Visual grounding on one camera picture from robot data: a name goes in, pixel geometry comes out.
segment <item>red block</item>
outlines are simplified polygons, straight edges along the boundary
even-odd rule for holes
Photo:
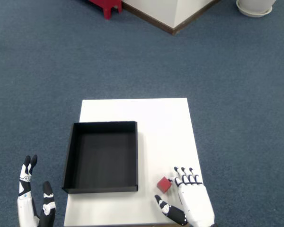
[[[163,177],[158,183],[157,187],[161,190],[161,192],[165,193],[171,187],[171,182]]]

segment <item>baseboard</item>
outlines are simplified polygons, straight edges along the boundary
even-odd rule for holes
[[[182,30],[183,28],[185,28],[189,23],[191,23],[192,21],[194,21],[195,19],[197,19],[199,16],[201,16],[205,11],[207,11],[211,6],[213,6],[214,4],[216,4],[217,2],[219,2],[220,0],[213,0],[210,3],[208,3],[206,6],[204,6],[203,8],[201,8],[199,11],[197,11],[196,13],[194,13],[193,15],[191,15],[189,18],[187,18],[185,21],[183,21],[181,24],[179,24],[178,26],[176,26],[175,28],[172,28],[160,21],[158,21],[157,19],[147,15],[146,13],[143,13],[142,11],[136,9],[135,7],[132,7],[131,5],[128,5],[125,2],[122,2],[122,7],[131,12],[132,14],[136,15],[137,17],[146,20],[147,22],[151,23],[152,25],[162,29],[165,32],[168,32],[172,35],[177,34],[180,30]]]

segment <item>black box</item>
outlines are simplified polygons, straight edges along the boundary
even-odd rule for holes
[[[138,191],[137,122],[74,123],[62,189],[67,193]]]

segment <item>robotic hand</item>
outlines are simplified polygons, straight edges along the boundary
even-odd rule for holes
[[[44,204],[41,216],[39,217],[36,213],[30,188],[30,179],[36,164],[37,155],[34,155],[32,159],[30,156],[27,156],[22,165],[19,179],[19,196],[17,199],[20,227],[52,227],[55,219],[56,205],[53,191],[48,181],[43,184]]]
[[[178,187],[178,194],[184,212],[168,205],[160,196],[155,195],[164,215],[180,225],[190,223],[193,227],[214,227],[214,213],[207,190],[193,169],[174,168],[179,177],[169,179]]]

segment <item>white tabletop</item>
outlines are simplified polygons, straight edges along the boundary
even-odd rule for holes
[[[176,186],[163,194],[157,182],[192,167],[202,178],[186,98],[83,100],[80,122],[137,121],[137,192],[69,194],[64,225],[101,226],[173,223],[154,198],[181,208]]]

